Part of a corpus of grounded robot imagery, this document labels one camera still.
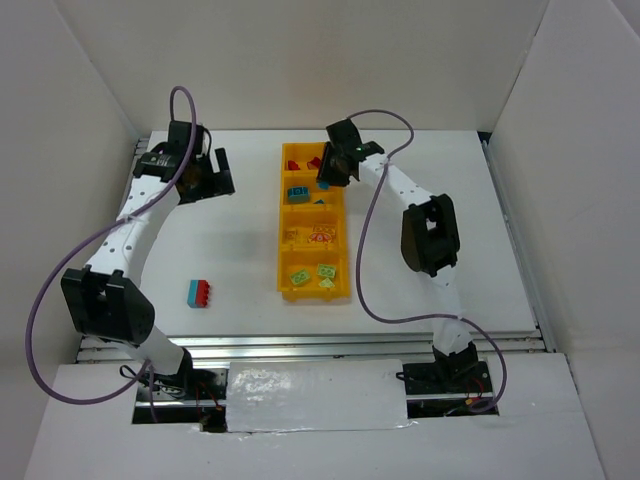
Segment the red curved lego brick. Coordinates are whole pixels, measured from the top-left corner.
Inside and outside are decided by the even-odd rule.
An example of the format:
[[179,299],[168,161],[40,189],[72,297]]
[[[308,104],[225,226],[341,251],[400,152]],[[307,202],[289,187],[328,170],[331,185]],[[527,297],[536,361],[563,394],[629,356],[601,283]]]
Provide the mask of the red curved lego brick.
[[322,161],[320,158],[314,157],[311,161],[307,162],[306,165],[309,170],[318,170],[321,166],[321,163]]

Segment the teal rounded lego brick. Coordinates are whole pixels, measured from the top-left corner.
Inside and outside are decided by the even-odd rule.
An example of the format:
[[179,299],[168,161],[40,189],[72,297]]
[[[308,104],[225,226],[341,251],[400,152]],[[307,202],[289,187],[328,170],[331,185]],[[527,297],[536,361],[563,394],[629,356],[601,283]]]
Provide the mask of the teal rounded lego brick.
[[311,193],[306,186],[294,186],[286,190],[286,200],[288,204],[308,203]]

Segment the yellow round orange-print lego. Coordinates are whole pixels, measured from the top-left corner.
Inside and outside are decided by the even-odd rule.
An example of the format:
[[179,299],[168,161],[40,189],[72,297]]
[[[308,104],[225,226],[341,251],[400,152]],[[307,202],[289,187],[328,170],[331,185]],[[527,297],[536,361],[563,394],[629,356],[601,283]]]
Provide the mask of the yellow round orange-print lego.
[[326,232],[312,232],[307,237],[309,244],[331,244],[333,242],[333,236]]

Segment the lime green lego brick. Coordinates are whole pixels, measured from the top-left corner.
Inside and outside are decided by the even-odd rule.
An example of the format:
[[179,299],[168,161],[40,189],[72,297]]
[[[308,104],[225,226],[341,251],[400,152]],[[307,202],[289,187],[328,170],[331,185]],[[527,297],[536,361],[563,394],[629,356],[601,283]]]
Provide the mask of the lime green lego brick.
[[336,276],[337,267],[330,264],[318,264],[316,274],[322,278],[334,279]]

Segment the red studded lego brick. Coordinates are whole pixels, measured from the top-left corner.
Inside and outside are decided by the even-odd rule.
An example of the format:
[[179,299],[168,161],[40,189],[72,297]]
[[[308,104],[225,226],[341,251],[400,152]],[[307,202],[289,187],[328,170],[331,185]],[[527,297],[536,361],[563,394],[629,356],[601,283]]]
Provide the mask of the red studded lego brick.
[[198,308],[206,308],[209,304],[211,287],[206,280],[199,280],[196,289],[195,304]]

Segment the teal rectangular lego brick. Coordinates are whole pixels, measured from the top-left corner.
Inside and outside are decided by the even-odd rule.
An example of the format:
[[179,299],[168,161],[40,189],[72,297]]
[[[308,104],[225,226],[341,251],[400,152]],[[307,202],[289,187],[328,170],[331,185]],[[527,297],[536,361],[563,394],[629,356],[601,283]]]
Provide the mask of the teal rectangular lego brick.
[[197,300],[198,287],[199,287],[199,280],[192,279],[189,283],[189,289],[188,289],[188,295],[187,295],[187,305],[190,308],[199,307],[198,300]]

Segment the pale green lego brick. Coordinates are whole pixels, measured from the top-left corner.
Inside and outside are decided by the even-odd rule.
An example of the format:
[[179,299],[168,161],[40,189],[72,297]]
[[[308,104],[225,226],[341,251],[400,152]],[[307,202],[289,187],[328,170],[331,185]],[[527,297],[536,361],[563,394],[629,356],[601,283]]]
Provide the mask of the pale green lego brick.
[[334,282],[330,279],[330,278],[324,278],[320,283],[319,286],[321,288],[326,288],[326,289],[332,289],[335,287]]

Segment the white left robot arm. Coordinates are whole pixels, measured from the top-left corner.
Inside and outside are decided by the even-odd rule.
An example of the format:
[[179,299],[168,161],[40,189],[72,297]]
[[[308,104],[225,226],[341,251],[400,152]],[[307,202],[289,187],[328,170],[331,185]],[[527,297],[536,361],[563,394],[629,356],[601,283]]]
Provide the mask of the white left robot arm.
[[144,375],[144,384],[177,397],[195,395],[210,376],[156,327],[157,310],[140,284],[157,235],[176,207],[234,193],[226,152],[211,144],[206,127],[171,121],[167,140],[137,160],[118,226],[83,268],[69,268],[61,278],[75,329],[133,360],[149,361],[154,372]]

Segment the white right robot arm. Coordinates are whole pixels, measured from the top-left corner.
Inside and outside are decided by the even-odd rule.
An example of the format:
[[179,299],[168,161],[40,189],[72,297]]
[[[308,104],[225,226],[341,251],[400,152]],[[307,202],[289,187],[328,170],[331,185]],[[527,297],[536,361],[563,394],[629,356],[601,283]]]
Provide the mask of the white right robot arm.
[[[447,194],[435,195],[419,186],[392,163],[392,157],[408,147],[409,142],[387,153],[374,141],[364,142],[350,118],[327,126],[326,132],[328,141],[316,180],[344,188],[355,179],[374,188],[356,251],[355,283],[361,307],[371,318],[387,325],[433,322],[434,361],[397,377],[409,383],[447,386],[462,380],[477,366],[478,353],[462,319],[454,282],[460,238],[453,200]],[[450,308],[448,313],[385,319],[367,305],[362,288],[362,257],[373,210],[381,194],[393,199],[401,210],[400,252],[405,264],[411,271],[426,274],[434,281]]]

